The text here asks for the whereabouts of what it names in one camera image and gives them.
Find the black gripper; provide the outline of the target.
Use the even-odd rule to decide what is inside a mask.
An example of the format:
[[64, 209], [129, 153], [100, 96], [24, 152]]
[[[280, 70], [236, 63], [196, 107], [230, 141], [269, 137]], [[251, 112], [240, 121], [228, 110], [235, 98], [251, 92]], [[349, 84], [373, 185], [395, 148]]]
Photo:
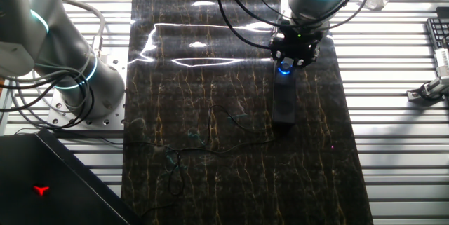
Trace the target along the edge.
[[295, 31], [292, 27], [278, 27], [277, 32], [283, 35], [282, 39], [272, 39], [269, 49], [273, 60], [284, 58], [284, 48], [299, 47], [295, 66], [306, 67], [316, 61], [319, 56], [319, 42], [323, 38], [323, 32], [312, 32], [309, 30]]

